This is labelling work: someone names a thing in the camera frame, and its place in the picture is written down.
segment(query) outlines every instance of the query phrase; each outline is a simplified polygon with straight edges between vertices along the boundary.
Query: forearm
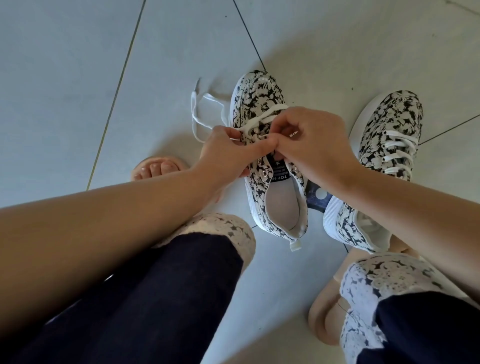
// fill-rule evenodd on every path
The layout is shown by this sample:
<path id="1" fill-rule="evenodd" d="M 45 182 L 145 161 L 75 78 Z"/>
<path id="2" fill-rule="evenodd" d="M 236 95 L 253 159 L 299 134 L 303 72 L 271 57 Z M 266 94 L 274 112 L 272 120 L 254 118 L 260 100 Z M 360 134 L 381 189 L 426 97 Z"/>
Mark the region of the forearm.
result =
<path id="1" fill-rule="evenodd" d="M 0 334 L 43 317 L 213 197 L 192 169 L 0 210 Z"/>
<path id="2" fill-rule="evenodd" d="M 360 167 L 337 196 L 470 292 L 480 292 L 480 205 Z"/>

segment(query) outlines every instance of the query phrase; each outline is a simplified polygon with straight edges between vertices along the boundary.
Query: white dot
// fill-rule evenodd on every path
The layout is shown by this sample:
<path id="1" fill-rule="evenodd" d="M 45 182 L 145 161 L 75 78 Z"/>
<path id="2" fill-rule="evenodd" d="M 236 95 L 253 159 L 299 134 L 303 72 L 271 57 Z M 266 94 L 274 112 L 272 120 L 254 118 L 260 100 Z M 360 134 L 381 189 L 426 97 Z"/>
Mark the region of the white dot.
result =
<path id="1" fill-rule="evenodd" d="M 327 191 L 320 187 L 315 191 L 315 197 L 319 200 L 323 200 L 325 197 L 327 197 Z"/>

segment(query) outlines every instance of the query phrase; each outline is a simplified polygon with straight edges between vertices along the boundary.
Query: floor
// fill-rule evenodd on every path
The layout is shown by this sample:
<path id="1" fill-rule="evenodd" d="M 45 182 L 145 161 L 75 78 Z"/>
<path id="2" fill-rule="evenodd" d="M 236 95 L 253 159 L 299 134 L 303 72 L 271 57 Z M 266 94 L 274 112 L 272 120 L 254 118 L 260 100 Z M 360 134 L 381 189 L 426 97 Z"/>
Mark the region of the floor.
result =
<path id="1" fill-rule="evenodd" d="M 229 99 L 263 67 L 289 104 L 338 113 L 348 128 L 380 92 L 418 93 L 414 181 L 480 202 L 476 0 L 8 0 L 0 34 L 0 206 L 125 182 L 150 155 L 193 164 L 197 79 Z M 213 209 L 254 226 L 242 181 Z M 321 221 L 309 214 L 295 253 L 254 228 L 256 257 L 205 364 L 252 362 L 259 350 L 286 363 L 300 348 L 295 362 L 341 362 L 304 324 L 346 254 Z"/>

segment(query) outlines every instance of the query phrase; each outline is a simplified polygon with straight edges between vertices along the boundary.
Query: person's right hand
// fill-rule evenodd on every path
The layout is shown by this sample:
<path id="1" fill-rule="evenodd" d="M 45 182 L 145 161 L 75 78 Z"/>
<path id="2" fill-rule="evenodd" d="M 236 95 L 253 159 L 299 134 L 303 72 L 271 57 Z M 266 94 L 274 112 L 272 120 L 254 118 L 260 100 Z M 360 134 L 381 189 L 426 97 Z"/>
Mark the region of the person's right hand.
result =
<path id="1" fill-rule="evenodd" d="M 272 121 L 268 137 L 277 140 L 275 159 L 288 159 L 309 180 L 331 191 L 349 183 L 361 167 L 342 118 L 326 111 L 288 108 Z"/>

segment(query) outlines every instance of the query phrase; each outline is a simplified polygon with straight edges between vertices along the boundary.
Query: person's left hand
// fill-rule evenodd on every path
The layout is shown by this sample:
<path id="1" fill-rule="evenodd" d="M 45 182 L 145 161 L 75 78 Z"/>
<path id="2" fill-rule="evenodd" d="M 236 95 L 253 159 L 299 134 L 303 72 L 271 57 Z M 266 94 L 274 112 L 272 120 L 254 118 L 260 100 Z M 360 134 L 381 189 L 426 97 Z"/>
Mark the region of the person's left hand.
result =
<path id="1" fill-rule="evenodd" d="M 202 148 L 198 168 L 210 174 L 221 189 L 238 177 L 250 173 L 247 166 L 254 160 L 273 152 L 276 139 L 264 139 L 245 146 L 241 132 L 226 126 L 216 126 Z"/>

